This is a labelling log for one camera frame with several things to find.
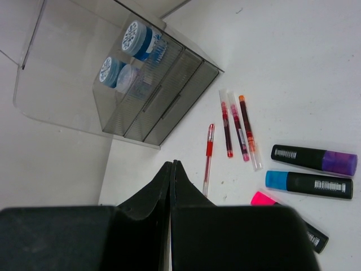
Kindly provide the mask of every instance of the white table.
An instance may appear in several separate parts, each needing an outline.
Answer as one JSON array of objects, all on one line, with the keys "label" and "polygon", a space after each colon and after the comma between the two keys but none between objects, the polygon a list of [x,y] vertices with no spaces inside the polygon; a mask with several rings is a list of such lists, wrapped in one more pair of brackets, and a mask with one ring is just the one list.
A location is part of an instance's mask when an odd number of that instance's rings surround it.
[{"label": "white table", "polygon": [[[209,199],[249,204],[267,170],[309,172],[271,161],[273,144],[361,154],[361,1],[193,0],[167,21],[226,71],[179,123],[161,150],[113,141],[99,203],[119,204],[150,182],[165,161],[181,160],[201,190],[206,134],[215,123]],[[218,90],[246,97],[264,169],[226,156]],[[352,201],[270,191],[329,235],[323,270],[361,266],[360,170]]]}]

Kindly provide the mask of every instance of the snowflake pattern on lid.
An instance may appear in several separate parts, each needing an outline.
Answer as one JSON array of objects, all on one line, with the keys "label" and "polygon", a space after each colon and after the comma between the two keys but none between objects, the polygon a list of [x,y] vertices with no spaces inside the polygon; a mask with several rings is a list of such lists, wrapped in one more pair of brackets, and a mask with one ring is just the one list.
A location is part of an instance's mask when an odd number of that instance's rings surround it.
[{"label": "snowflake pattern on lid", "polygon": [[132,24],[130,24],[130,26],[128,27],[128,29],[125,32],[125,35],[123,38],[123,43],[122,43],[123,51],[128,50],[130,45],[133,43],[134,38],[137,34],[137,31],[138,31],[138,22],[134,21],[134,22],[132,22]]},{"label": "snowflake pattern on lid", "polygon": [[109,57],[104,61],[104,64],[100,70],[99,73],[99,81],[104,82],[104,80],[107,78],[112,66],[112,58]]}]

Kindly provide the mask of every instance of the purple highlighter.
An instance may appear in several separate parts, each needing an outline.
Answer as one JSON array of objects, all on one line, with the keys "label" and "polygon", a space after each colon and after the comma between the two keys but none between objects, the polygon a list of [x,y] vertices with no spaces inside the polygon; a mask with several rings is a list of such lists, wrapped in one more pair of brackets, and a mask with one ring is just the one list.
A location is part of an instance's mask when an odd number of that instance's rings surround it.
[{"label": "purple highlighter", "polygon": [[348,176],[355,175],[357,168],[356,154],[314,148],[274,145],[271,158],[292,165]]}]

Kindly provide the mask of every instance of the white lid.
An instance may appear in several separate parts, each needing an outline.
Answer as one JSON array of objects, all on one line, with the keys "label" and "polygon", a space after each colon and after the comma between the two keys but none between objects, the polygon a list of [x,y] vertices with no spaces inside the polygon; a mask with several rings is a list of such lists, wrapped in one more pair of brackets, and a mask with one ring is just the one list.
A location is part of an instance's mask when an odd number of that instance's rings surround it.
[{"label": "white lid", "polygon": [[104,80],[108,77],[111,67],[112,67],[112,58],[108,57],[104,61],[102,68],[100,69],[100,73],[99,73],[100,82],[104,82]]},{"label": "white lid", "polygon": [[138,21],[133,21],[124,34],[122,50],[131,56],[135,55],[142,47],[146,34],[147,27]]},{"label": "white lid", "polygon": [[119,73],[116,90],[126,94],[138,76],[139,69],[132,65],[125,65]]}]

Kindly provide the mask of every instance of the purple highlighter cap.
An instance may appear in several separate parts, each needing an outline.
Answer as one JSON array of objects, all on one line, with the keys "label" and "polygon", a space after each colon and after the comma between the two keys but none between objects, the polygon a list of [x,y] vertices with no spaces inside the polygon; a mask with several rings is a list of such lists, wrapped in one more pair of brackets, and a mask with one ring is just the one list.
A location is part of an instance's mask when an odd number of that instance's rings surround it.
[{"label": "purple highlighter cap", "polygon": [[357,155],[355,154],[326,151],[322,159],[322,171],[353,176],[356,168]]}]

